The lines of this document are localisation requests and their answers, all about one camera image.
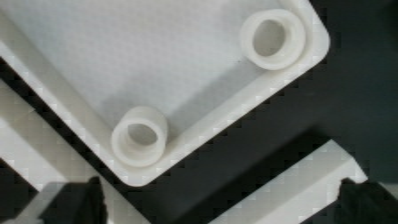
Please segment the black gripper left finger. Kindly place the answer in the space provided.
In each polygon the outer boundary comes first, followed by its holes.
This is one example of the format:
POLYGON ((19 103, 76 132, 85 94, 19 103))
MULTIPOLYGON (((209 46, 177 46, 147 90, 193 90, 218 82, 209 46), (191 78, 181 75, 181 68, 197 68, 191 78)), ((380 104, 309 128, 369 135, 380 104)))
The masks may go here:
POLYGON ((69 182, 38 215, 42 224, 106 224, 108 212, 101 181, 69 182))

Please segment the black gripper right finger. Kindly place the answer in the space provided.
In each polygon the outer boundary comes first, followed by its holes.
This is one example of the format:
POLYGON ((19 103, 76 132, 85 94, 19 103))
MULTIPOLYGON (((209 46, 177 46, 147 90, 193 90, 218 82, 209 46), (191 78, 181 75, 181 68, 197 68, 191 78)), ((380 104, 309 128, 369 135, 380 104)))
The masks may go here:
POLYGON ((398 224, 398 197, 378 182, 340 180, 335 224, 398 224))

